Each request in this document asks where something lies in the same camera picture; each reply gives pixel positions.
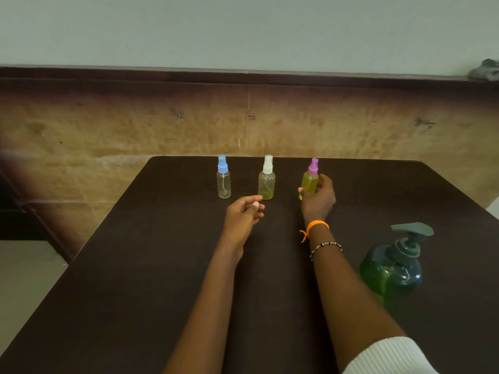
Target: orange wristband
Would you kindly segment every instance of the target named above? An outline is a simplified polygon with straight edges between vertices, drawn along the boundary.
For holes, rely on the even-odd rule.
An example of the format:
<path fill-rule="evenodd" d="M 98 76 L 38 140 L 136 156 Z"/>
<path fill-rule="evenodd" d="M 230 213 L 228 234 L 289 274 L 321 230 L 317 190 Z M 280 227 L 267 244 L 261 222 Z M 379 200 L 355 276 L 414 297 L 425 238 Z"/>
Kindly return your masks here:
<path fill-rule="evenodd" d="M 329 229 L 329 225 L 326 222 L 323 222 L 322 220 L 313 220 L 311 221 L 308 226 L 307 226 L 307 231 L 300 230 L 300 232 L 303 232 L 303 240 L 301 241 L 302 243 L 305 242 L 305 240 L 308 238 L 308 232 L 310 229 L 315 226 L 316 224 L 325 224 L 326 227 Z"/>

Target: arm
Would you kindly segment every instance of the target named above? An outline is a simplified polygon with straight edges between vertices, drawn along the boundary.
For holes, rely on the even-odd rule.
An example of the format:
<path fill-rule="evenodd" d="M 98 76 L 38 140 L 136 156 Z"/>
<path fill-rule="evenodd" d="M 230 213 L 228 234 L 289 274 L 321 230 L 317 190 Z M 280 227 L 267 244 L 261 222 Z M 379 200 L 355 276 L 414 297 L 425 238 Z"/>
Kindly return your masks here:
<path fill-rule="evenodd" d="M 230 205 L 224 231 L 209 264 L 201 291 L 163 374 L 219 374 L 224 360 L 234 291 L 234 272 L 252 226 L 265 207 L 261 195 Z"/>
<path fill-rule="evenodd" d="M 305 225 L 313 220 L 325 220 L 336 199 L 330 178 L 320 176 L 317 193 L 303 195 L 302 212 Z M 335 241 L 324 224 L 309 231 L 310 249 Z M 335 245 L 315 251 L 313 265 L 320 298 L 336 354 L 340 372 L 373 343 L 396 336 L 404 331 L 371 294 Z"/>

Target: wooden wall ledge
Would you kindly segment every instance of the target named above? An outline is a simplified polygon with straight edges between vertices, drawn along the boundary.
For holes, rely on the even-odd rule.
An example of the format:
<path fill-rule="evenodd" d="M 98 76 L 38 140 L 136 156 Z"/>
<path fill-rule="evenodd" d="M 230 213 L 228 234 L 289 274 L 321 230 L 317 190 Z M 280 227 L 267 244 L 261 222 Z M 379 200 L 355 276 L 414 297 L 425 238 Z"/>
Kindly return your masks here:
<path fill-rule="evenodd" d="M 152 67 L 0 66 L 0 79 L 1 78 L 304 85 L 399 89 L 499 89 L 499 82 L 494 83 L 470 80 L 465 76 L 209 70 Z"/>

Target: white spray cap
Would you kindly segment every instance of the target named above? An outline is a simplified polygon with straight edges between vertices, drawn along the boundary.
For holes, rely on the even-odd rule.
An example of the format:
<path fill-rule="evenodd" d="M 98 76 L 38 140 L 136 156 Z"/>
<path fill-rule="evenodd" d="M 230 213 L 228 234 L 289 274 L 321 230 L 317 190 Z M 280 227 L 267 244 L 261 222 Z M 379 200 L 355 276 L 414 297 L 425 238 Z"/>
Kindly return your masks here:
<path fill-rule="evenodd" d="M 264 161 L 264 169 L 263 172 L 266 175 L 270 175 L 272 173 L 272 155 L 265 155 L 265 161 Z"/>

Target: pink spray cap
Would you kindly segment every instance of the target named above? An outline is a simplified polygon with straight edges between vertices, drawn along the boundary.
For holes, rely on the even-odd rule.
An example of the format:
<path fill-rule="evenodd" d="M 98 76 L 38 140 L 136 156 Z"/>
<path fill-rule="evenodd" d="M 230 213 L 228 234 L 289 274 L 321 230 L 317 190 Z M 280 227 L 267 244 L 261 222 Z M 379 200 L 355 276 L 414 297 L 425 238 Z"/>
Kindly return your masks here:
<path fill-rule="evenodd" d="M 316 176 L 319 171 L 319 159 L 313 158 L 312 163 L 308 167 L 308 174 L 310 176 Z"/>

